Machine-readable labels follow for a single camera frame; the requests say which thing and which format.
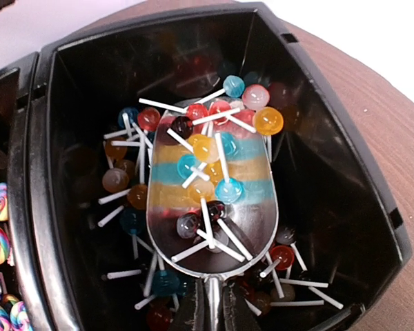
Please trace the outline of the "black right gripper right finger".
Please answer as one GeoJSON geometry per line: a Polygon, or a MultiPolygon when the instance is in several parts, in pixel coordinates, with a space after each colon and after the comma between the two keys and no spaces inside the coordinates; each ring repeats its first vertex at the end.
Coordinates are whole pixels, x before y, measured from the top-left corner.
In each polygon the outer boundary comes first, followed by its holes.
{"type": "Polygon", "coordinates": [[[227,283],[224,286],[222,307],[226,331],[262,330],[235,283],[227,283]]]}

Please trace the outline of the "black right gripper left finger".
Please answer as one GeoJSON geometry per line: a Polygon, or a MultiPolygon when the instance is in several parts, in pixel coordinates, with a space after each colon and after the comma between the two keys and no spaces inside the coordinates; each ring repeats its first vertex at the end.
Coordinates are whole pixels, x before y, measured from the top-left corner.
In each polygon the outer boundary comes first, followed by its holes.
{"type": "Polygon", "coordinates": [[[207,308],[205,300],[204,282],[196,279],[188,288],[186,296],[182,299],[170,331],[204,331],[207,330],[207,308]]]}

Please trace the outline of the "silver metal scoop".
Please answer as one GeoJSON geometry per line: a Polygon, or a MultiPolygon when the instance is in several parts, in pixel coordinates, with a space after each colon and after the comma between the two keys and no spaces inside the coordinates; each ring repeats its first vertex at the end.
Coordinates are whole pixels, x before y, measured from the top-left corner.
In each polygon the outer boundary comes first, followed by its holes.
{"type": "Polygon", "coordinates": [[[264,138],[248,110],[209,119],[165,107],[155,134],[146,207],[158,255],[204,282],[207,330],[225,330],[223,293],[268,252],[279,207],[264,138]]]}

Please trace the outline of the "black three-compartment candy tray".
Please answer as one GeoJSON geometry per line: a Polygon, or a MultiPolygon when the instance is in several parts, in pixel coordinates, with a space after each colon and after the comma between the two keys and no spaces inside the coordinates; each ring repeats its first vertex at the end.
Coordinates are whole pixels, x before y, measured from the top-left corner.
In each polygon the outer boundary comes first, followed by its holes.
{"type": "Polygon", "coordinates": [[[126,10],[0,70],[0,180],[9,187],[19,291],[38,330],[146,330],[138,283],[101,274],[132,264],[118,223],[96,228],[102,136],[139,97],[202,97],[228,73],[293,89],[298,114],[273,138],[280,219],[341,301],[275,309],[240,327],[346,330],[411,257],[391,191],[348,111],[302,44],[262,3],[134,17],[126,10]]]}

